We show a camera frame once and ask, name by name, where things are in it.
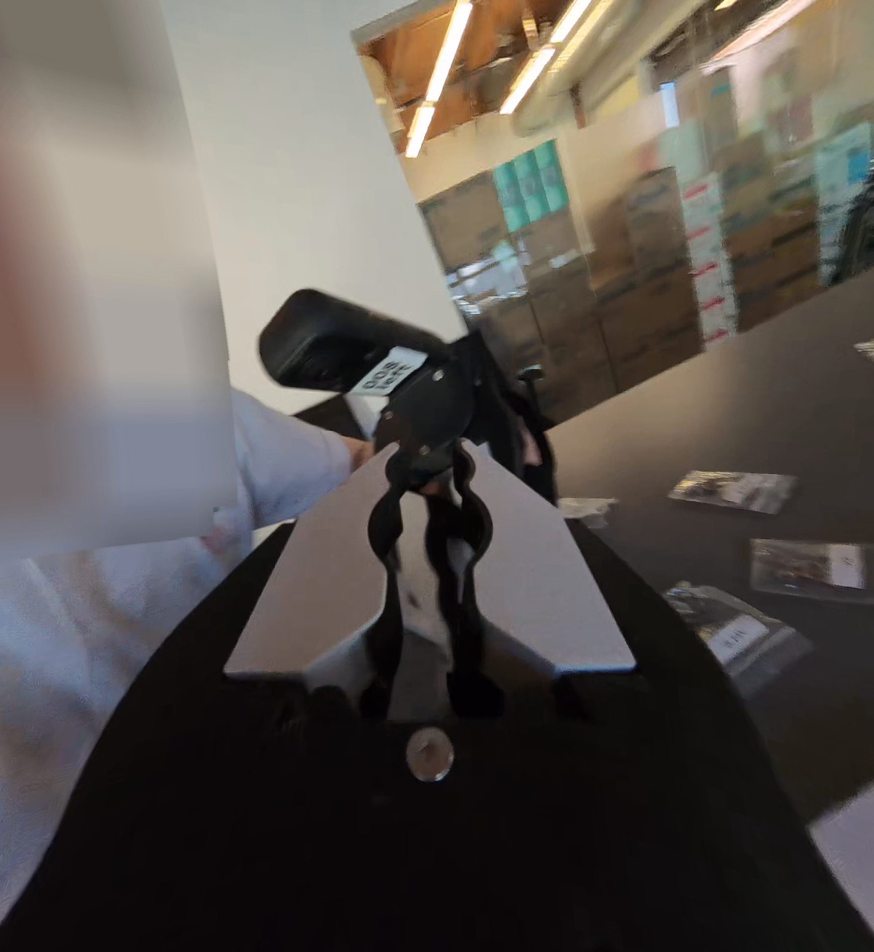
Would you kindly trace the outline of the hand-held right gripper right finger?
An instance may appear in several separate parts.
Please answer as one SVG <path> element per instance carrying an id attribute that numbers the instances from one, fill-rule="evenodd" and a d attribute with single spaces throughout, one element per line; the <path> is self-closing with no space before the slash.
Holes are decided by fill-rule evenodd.
<path id="1" fill-rule="evenodd" d="M 501 717 L 513 695 L 627 676 L 637 662 L 558 507 L 482 447 L 451 454 L 451 499 L 428 502 L 426 554 L 447 631 L 450 710 Z"/>

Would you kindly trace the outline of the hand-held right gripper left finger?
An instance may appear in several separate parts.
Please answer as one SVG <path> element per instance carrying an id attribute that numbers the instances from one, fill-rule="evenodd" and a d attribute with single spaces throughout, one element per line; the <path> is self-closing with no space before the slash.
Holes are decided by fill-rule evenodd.
<path id="1" fill-rule="evenodd" d="M 224 667 L 240 682 L 341 690 L 384 720 L 402 657 L 396 581 L 409 458 L 377 452 L 295 524 Z"/>

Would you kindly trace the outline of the person's left forearm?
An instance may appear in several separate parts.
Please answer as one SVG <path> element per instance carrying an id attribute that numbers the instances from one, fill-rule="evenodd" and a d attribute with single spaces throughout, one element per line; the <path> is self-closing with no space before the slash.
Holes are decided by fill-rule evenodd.
<path id="1" fill-rule="evenodd" d="M 231 390 L 239 477 L 235 525 L 251 537 L 296 520 L 369 457 L 370 445 L 275 411 Z"/>

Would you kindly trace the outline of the dark desk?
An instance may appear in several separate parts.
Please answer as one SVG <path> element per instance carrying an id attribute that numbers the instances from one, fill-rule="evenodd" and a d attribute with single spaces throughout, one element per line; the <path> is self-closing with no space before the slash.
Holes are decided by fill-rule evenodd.
<path id="1" fill-rule="evenodd" d="M 874 781 L 874 605 L 752 591 L 749 541 L 874 542 L 874 268 L 550 431 L 561 494 L 619 502 L 601 537 L 655 589 L 712 585 L 812 654 L 752 715 L 801 816 Z M 692 470 L 792 475 L 776 515 L 676 502 Z"/>

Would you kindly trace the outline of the small clear plastic bag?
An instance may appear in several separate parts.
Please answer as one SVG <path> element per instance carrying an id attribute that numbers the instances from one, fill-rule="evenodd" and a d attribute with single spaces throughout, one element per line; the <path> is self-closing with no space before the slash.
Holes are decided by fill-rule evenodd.
<path id="1" fill-rule="evenodd" d="M 557 508 L 566 521 L 598 531 L 607 527 L 610 514 L 618 502 L 616 498 L 562 497 L 557 502 Z"/>

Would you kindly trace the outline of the stack of cardboard boxes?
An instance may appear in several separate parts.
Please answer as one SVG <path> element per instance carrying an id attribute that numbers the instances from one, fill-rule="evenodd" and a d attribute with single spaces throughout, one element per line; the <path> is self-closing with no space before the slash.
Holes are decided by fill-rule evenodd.
<path id="1" fill-rule="evenodd" d="M 710 150 L 656 112 L 531 139 L 494 117 L 402 164 L 467 327 L 562 422 L 825 291 L 871 134 Z"/>

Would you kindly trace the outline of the person's torso in white shirt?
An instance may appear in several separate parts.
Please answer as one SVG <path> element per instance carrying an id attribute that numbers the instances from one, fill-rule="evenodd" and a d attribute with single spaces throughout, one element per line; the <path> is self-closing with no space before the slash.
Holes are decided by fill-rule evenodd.
<path id="1" fill-rule="evenodd" d="M 0 564 L 0 923 L 136 676 L 270 530 L 229 510 L 209 538 Z"/>

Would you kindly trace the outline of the long ceiling light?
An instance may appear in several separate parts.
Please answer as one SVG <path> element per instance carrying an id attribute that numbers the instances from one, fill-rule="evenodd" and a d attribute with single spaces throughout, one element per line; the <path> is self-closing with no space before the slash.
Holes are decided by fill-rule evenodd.
<path id="1" fill-rule="evenodd" d="M 550 66 L 555 54 L 562 48 L 562 45 L 587 14 L 593 3 L 593 1 L 570 2 L 561 18 L 550 31 L 547 41 L 537 51 L 530 54 L 526 64 L 517 73 L 502 101 L 500 114 L 511 115 L 515 113 L 515 110 L 525 99 L 527 92 Z"/>
<path id="2" fill-rule="evenodd" d="M 418 157 L 428 135 L 436 113 L 436 106 L 439 103 L 450 71 L 456 62 L 473 6 L 472 2 L 466 1 L 457 1 L 454 5 L 423 101 L 416 107 L 411 119 L 405 148 L 407 159 Z"/>

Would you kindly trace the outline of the pale ceiling duct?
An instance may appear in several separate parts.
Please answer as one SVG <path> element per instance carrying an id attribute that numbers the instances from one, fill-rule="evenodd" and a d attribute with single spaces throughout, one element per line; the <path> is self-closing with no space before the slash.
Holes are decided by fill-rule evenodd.
<path id="1" fill-rule="evenodd" d="M 592 110 L 636 71 L 704 1 L 592 2 L 529 86 L 510 118 L 521 138 L 573 113 L 572 90 Z"/>

